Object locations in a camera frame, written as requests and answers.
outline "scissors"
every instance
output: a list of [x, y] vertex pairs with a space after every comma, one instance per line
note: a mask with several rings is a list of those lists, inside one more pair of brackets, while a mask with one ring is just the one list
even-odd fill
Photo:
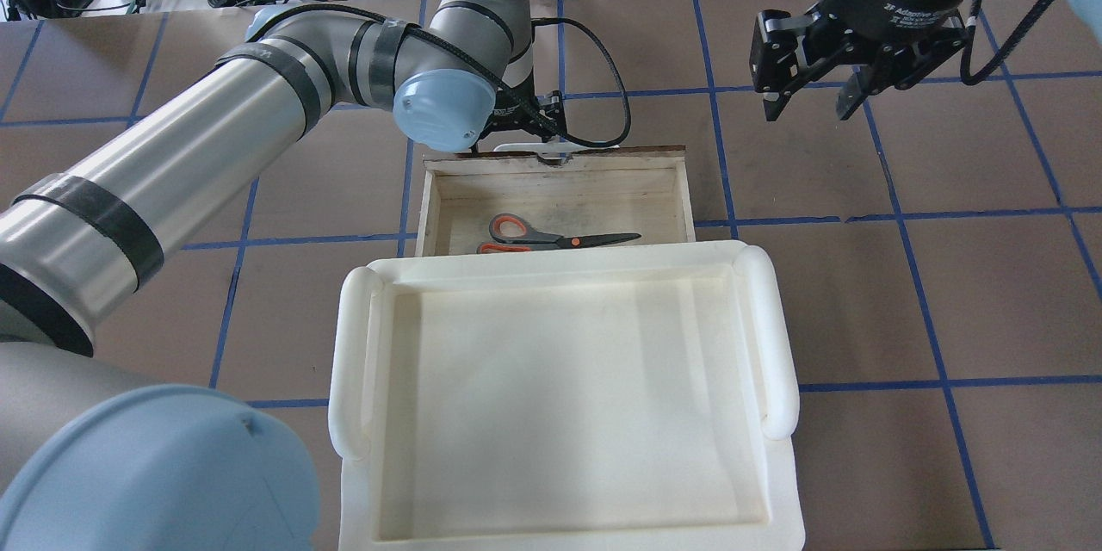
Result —
[[479, 253], [596, 248], [596, 246], [630, 241], [641, 237], [641, 234], [587, 234], [583, 237], [565, 237], [562, 234], [537, 230], [519, 216], [498, 214], [489, 220], [489, 236], [494, 240], [478, 246]]

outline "cable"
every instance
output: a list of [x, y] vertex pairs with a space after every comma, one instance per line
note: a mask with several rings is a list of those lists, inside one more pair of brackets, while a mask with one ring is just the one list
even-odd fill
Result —
[[[289, 18], [295, 17], [295, 14], [311, 13], [315, 12], [315, 10], [331, 10], [331, 12], [334, 13], [355, 14], [358, 18], [366, 18], [370, 19], [370, 21], [379, 22], [379, 24], [381, 24], [381, 22], [386, 22], [387, 19], [386, 14], [374, 13], [370, 10], [357, 9], [357, 7], [354, 6], [335, 6], [335, 4], [295, 6], [292, 7], [292, 9], [284, 10], [283, 13], [277, 14], [277, 17], [272, 18], [270, 22], [267, 22], [267, 24], [261, 25], [256, 33], [252, 33], [252, 36], [249, 37], [248, 42], [260, 41], [261, 37], [263, 37], [266, 33], [271, 32], [271, 30], [274, 29], [276, 25], [279, 25], [280, 22], [287, 21], [287, 19]], [[624, 142], [624, 140], [627, 139], [627, 134], [631, 130], [631, 108], [630, 105], [628, 104], [627, 89], [624, 88], [624, 82], [620, 79], [619, 72], [616, 68], [615, 62], [613, 62], [612, 60], [612, 54], [608, 53], [608, 50], [605, 48], [605, 45], [602, 44], [601, 40], [598, 40], [598, 37], [590, 29], [586, 29], [585, 25], [580, 24], [580, 22], [573, 21], [573, 19], [541, 18], [541, 19], [533, 19], [532, 24], [551, 25], [551, 24], [559, 24], [559, 22], [562, 22], [562, 24], [574, 25], [576, 26], [576, 29], [582, 30], [583, 33], [586, 33], [586, 36], [590, 36], [590, 40], [594, 41], [594, 44], [597, 45], [598, 50], [601, 50], [602, 56], [604, 56], [605, 61], [608, 62], [608, 67], [613, 72], [613, 77], [616, 80], [617, 87], [620, 89], [620, 97], [624, 104], [624, 130], [613, 140], [605, 140], [605, 142], [594, 142], [594, 140], [583, 140], [577, 138], [577, 136], [572, 136], [570, 134], [570, 132], [563, 131], [562, 128], [559, 128], [558, 125], [554, 123], [554, 120], [548, 119], [547, 116], [540, 115], [539, 110], [536, 109], [534, 105], [532, 105], [530, 100], [527, 99], [526, 96], [517, 91], [516, 88], [510, 87], [510, 85], [505, 84], [499, 76], [495, 75], [495, 73], [486, 68], [485, 65], [482, 65], [480, 62], [475, 61], [471, 56], [471, 54], [463, 52], [463, 50], [456, 47], [456, 45], [451, 44], [451, 42], [437, 37], [436, 34], [428, 32], [428, 30], [409, 29], [407, 30], [407, 33], [411, 37], [417, 37], [417, 40], [421, 40], [422, 42], [428, 42], [428, 44], [430, 45], [435, 45], [435, 47], [437, 47], [439, 50], [443, 50], [443, 52], [451, 53], [452, 56], [457, 57], [457, 60], [460, 61], [463, 61], [464, 64], [468, 65], [468, 67], [472, 67], [474, 72], [478, 73], [480, 77], [484, 77], [485, 80], [488, 80], [488, 83], [495, 85], [496, 88], [500, 89], [501, 93], [505, 93], [505, 95], [507, 95], [509, 99], [511, 99], [517, 105], [517, 107], [519, 107], [521, 110], [523, 110], [523, 112], [526, 112], [526, 115], [530, 116], [530, 118], [534, 120], [536, 125], [540, 125], [540, 127], [543, 128], [544, 130], [553, 132], [554, 136], [559, 136], [563, 140], [568, 140], [568, 142], [577, 143], [577, 145], [580, 147], [586, 147], [586, 148], [616, 147], [618, 143]]]
[[964, 52], [961, 53], [961, 82], [964, 85], [976, 85], [982, 83], [982, 80], [986, 80], [1006, 61], [1008, 55], [1014, 52], [1014, 48], [1026, 36], [1026, 33], [1033, 29], [1038, 19], [1045, 13], [1045, 10], [1055, 1], [1037, 0], [1029, 12], [1026, 13], [1026, 17], [1022, 19], [1022, 22], [1018, 22], [1018, 25], [1014, 26], [1014, 32], [1003, 42], [1003, 46], [998, 48], [995, 56], [992, 56], [992, 60], [987, 61], [986, 65], [983, 65], [983, 68], [980, 68], [975, 75], [972, 75], [972, 45], [975, 43], [976, 17], [980, 14], [980, 6], [983, 4], [983, 0], [972, 0], [972, 10], [970, 10], [968, 18], [968, 41], [964, 42]]

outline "scissors blade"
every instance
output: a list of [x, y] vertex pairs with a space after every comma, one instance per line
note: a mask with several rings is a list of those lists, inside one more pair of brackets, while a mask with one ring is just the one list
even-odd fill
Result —
[[583, 237], [565, 237], [558, 244], [561, 248], [596, 248], [596, 246], [611, 246], [613, 244], [634, 241], [640, 237], [642, 236], [638, 233], [587, 234]]

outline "black and orange scissors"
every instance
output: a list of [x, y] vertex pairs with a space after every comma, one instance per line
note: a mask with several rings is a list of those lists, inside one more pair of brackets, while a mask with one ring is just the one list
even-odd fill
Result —
[[582, 237], [566, 237], [562, 234], [542, 233], [519, 216], [498, 214], [489, 220], [489, 236], [494, 238], [478, 246], [479, 253], [532, 252], [536, 250], [571, 250], [596, 248], [623, 244], [641, 237], [637, 233], [586, 234]]

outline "white handle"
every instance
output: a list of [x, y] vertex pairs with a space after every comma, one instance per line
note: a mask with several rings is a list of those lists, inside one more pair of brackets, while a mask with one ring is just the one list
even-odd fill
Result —
[[[368, 304], [363, 300], [370, 298]], [[341, 289], [333, 379], [329, 383], [329, 439], [342, 458], [360, 461], [370, 450], [363, 420], [368, 343], [377, 343], [382, 279], [370, 268], [348, 273]]]
[[770, 440], [787, 440], [796, 431], [800, 417], [800, 387], [785, 327], [777, 273], [765, 250], [756, 246], [739, 252], [735, 271], [746, 278], [747, 292], [753, 300], [749, 304], [752, 339], [757, 347], [765, 390], [761, 433]]

